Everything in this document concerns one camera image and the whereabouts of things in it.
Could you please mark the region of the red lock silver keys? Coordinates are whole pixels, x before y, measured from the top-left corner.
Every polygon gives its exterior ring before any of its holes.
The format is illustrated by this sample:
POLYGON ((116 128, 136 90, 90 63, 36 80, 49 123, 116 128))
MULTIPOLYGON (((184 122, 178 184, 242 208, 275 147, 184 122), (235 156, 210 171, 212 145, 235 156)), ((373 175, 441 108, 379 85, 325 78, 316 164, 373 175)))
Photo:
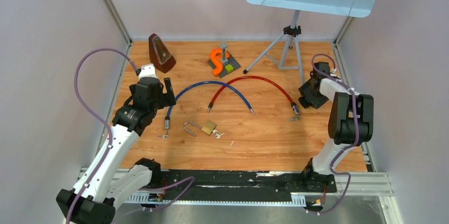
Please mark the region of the red lock silver keys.
POLYGON ((289 119, 289 121, 298 121, 301 118, 299 116, 293 116, 292 118, 289 119))

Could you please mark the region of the small silver key bunch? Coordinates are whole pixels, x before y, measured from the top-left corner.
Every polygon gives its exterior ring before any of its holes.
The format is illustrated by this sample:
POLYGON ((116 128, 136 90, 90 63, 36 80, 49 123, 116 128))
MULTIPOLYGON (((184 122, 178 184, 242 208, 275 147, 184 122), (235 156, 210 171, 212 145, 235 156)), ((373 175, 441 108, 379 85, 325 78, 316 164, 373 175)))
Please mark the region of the small silver key bunch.
POLYGON ((163 139, 167 139, 167 138, 168 138, 168 134, 165 133, 165 134, 163 134, 163 135, 159 135, 158 137, 159 137, 159 138, 163 138, 163 139))

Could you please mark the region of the brass padlock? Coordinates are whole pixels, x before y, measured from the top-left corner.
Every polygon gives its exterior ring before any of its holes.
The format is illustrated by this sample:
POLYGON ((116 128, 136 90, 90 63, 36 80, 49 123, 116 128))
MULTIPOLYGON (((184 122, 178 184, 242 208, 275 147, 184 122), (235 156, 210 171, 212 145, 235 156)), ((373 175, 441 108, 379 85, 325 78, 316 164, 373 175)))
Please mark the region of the brass padlock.
POLYGON ((207 135, 214 135, 214 136, 218 136, 218 130, 216 129, 216 124, 210 120, 208 120, 204 125, 200 126, 197 123, 193 122, 193 121, 186 121, 183 125, 183 129, 189 133, 190 135, 196 137, 196 134, 191 131, 187 126, 188 125, 193 125, 196 128, 199 128, 202 132, 204 132, 207 135))

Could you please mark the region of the padlock silver keys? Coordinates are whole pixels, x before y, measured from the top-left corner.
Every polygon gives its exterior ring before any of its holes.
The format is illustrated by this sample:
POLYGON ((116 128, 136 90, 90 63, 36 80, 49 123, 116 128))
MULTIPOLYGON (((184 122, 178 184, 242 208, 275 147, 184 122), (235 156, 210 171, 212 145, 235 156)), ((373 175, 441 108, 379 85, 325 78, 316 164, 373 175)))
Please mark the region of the padlock silver keys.
POLYGON ((212 133, 216 139, 220 139, 220 137, 224 134, 224 132, 219 132, 218 130, 213 130, 212 133))

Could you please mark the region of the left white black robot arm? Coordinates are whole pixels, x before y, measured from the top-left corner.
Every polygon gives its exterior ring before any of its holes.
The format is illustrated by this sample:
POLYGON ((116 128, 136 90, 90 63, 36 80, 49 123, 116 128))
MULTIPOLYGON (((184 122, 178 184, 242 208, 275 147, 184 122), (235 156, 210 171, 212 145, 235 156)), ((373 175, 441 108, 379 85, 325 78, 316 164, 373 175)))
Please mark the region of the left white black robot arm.
POLYGON ((124 157, 149 126, 157 111, 176 104, 170 78, 142 77, 130 85, 131 96, 108 128, 108 138, 84 176, 71 190, 62 189, 56 201, 67 223, 111 223, 116 210, 138 188, 161 185, 160 165, 143 158, 124 177, 113 177, 124 157))

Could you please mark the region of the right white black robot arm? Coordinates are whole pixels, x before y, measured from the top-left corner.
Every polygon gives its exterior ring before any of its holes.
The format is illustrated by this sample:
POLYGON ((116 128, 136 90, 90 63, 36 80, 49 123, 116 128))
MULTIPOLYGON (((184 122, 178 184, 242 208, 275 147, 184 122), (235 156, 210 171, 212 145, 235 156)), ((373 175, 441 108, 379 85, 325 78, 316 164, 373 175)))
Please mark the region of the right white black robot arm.
POLYGON ((310 79, 299 87, 303 108, 318 109, 331 101, 329 139, 302 172, 303 186, 315 191, 336 175, 335 166, 355 147, 371 140, 374 127, 374 98, 361 94, 331 74, 329 63, 315 62, 310 79))

